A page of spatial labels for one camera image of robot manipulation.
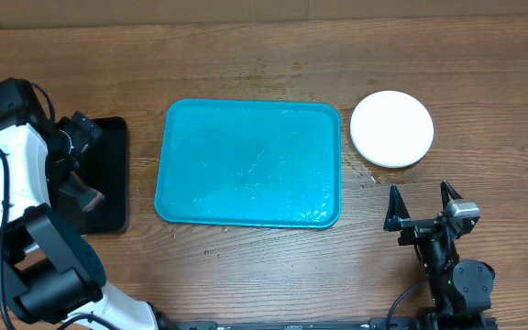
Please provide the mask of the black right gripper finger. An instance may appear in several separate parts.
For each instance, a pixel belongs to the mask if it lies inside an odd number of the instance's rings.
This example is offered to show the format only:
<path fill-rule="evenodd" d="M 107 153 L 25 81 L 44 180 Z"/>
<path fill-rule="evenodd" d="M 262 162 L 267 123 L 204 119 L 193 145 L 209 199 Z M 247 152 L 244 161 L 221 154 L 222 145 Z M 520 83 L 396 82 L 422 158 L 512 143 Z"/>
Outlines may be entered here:
<path fill-rule="evenodd" d="M 440 184 L 442 206 L 444 211 L 452 211 L 456 207 L 456 200 L 461 200 L 462 196 L 447 181 L 443 180 Z"/>
<path fill-rule="evenodd" d="M 392 184 L 389 194 L 389 205 L 383 226 L 384 231 L 402 231 L 405 223 L 411 219 L 402 195 L 396 184 Z"/>

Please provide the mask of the white plate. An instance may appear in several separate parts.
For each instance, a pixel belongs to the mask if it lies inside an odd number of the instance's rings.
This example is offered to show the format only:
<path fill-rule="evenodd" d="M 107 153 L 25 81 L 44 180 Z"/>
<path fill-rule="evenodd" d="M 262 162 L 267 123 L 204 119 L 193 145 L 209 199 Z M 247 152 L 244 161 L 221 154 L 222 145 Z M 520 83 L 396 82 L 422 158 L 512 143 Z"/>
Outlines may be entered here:
<path fill-rule="evenodd" d="M 404 168 L 421 160 L 433 144 L 435 126 L 427 108 L 413 96 L 380 91 L 362 99 L 349 125 L 357 152 L 383 168 Z"/>

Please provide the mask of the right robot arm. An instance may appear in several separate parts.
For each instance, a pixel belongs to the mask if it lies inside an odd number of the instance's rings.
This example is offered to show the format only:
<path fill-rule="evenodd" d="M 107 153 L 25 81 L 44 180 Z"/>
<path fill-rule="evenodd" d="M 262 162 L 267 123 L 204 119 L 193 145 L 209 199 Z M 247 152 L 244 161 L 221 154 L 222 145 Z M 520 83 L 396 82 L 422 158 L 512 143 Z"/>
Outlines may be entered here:
<path fill-rule="evenodd" d="M 390 187 L 383 229 L 398 232 L 398 244 L 412 246 L 423 265 L 425 278 L 414 283 L 392 304 L 378 329 L 496 329 L 496 320 L 484 312 L 491 307 L 495 271 L 489 264 L 462 260 L 455 241 L 470 233 L 480 209 L 463 198 L 449 183 L 440 184 L 443 210 L 433 219 L 413 220 L 396 185 Z M 395 319 L 398 305 L 412 292 L 429 286 L 433 305 L 413 317 Z"/>

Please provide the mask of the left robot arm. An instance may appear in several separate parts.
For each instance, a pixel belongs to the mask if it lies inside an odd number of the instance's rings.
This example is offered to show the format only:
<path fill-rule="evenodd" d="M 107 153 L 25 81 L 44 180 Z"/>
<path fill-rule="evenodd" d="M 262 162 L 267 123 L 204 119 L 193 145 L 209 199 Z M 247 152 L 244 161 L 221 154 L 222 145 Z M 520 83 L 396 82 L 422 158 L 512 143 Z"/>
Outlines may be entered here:
<path fill-rule="evenodd" d="M 0 313 L 64 329 L 166 329 L 111 284 L 86 237 L 129 225 L 129 136 L 118 116 L 56 117 L 35 83 L 0 82 Z"/>

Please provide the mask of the black plastic tray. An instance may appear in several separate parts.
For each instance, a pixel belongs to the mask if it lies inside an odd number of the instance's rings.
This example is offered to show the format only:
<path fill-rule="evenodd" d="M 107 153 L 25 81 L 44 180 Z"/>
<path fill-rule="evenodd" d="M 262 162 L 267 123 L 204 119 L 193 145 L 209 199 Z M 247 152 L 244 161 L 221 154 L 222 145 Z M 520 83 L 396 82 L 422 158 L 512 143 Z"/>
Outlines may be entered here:
<path fill-rule="evenodd" d="M 84 212 L 76 199 L 59 187 L 55 210 L 82 235 L 124 233 L 129 226 L 127 123 L 117 116 L 93 121 L 103 134 L 74 172 L 101 192 L 104 199 L 92 211 Z"/>

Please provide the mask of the teal plastic tray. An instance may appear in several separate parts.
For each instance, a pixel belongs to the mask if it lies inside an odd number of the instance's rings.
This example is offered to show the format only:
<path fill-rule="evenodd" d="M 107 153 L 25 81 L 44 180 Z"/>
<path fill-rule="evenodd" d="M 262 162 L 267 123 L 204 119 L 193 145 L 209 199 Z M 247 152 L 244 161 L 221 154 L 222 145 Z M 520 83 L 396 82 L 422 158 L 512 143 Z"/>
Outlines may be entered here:
<path fill-rule="evenodd" d="M 181 99 L 154 207 L 171 223 L 326 229 L 341 214 L 341 118 L 323 103 Z"/>

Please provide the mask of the cardboard backdrop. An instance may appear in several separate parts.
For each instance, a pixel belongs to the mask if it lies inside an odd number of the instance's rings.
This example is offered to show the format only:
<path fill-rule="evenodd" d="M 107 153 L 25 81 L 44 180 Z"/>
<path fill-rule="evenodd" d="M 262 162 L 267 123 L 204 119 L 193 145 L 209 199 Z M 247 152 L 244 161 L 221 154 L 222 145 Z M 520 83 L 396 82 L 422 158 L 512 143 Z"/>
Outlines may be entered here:
<path fill-rule="evenodd" d="M 528 0 L 0 0 L 0 29 L 528 15 Z"/>

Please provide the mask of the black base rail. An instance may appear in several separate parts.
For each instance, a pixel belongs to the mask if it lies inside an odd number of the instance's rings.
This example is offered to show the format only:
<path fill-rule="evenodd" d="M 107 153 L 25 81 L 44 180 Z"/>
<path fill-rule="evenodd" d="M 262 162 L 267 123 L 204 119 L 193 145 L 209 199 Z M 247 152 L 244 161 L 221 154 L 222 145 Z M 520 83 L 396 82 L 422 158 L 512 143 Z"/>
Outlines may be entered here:
<path fill-rule="evenodd" d="M 176 330 L 424 330 L 424 329 L 485 329 L 498 330 L 494 318 L 476 318 L 474 321 L 443 321 L 440 325 L 430 325 L 413 317 L 394 317 L 386 323 L 385 317 L 374 317 L 366 321 L 325 321 L 325 322 L 278 322 L 278 323 L 238 323 L 218 324 L 216 322 L 176 322 Z"/>

